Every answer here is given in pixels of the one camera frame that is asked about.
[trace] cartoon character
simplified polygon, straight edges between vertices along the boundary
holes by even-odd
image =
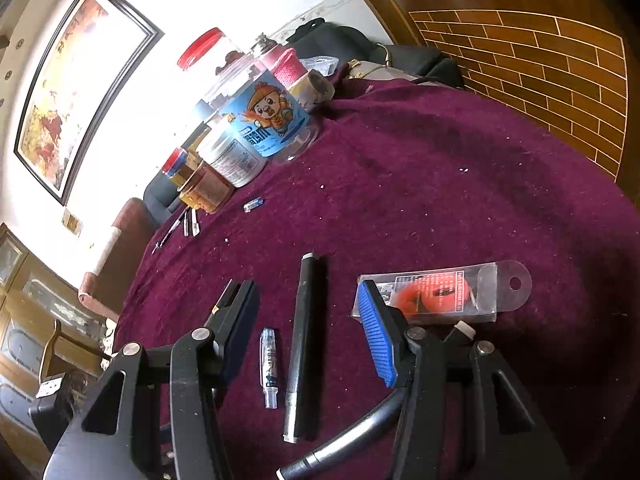
[[[255,86],[247,111],[242,115],[246,122],[253,121],[255,126],[273,128],[278,136],[284,137],[293,120],[293,108],[283,90],[261,82]]]

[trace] black pen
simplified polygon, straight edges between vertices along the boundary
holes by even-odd
[[[171,233],[173,233],[176,230],[176,228],[178,227],[178,225],[180,225],[181,222],[186,218],[187,212],[189,211],[189,209],[191,209],[189,206],[184,208],[184,211],[182,213],[180,213],[180,216],[178,216],[178,218],[176,219],[174,224],[171,227],[169,227],[169,230],[166,232],[166,234],[164,235],[162,240],[160,240],[159,242],[156,242],[156,245],[154,246],[154,250],[151,251],[151,254],[155,254],[155,252],[158,249],[161,249],[162,246],[164,246],[166,241],[169,239],[169,236],[171,236]]]
[[[318,272],[318,260],[313,253],[302,256],[300,282],[296,296],[296,313],[293,319],[293,337],[285,397],[284,434],[285,442],[295,444],[305,434],[306,373],[308,340],[311,319],[311,304],[314,275]]]

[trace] hang tab hole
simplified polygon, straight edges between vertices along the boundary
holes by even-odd
[[[520,290],[522,287],[522,280],[519,277],[514,276],[509,280],[509,286],[511,287],[511,290]]]

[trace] plastic blister package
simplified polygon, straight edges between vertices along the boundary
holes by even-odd
[[[364,274],[358,285],[364,280],[373,280],[385,303],[400,309],[407,321],[416,325],[495,321],[498,312],[520,308],[531,294],[529,271],[514,260]],[[357,292],[351,317],[360,320]]]
[[[331,56],[315,56],[300,60],[300,63],[302,63],[307,70],[318,70],[318,72],[325,77],[335,72],[339,62],[340,60],[337,57]]]

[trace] black sofa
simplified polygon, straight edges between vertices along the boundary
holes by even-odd
[[[300,59],[314,56],[333,56],[340,64],[352,59],[390,64],[423,80],[436,80],[454,88],[464,88],[464,82],[456,63],[432,46],[385,45],[383,48],[368,40],[352,27],[327,23],[322,18],[312,20],[298,28],[287,38],[288,46],[295,49]],[[191,132],[182,145],[188,148],[204,131],[202,123],[211,114],[209,105],[200,101],[192,110],[185,130]],[[177,187],[161,172],[146,186],[143,201],[157,226],[162,225],[181,205]]]

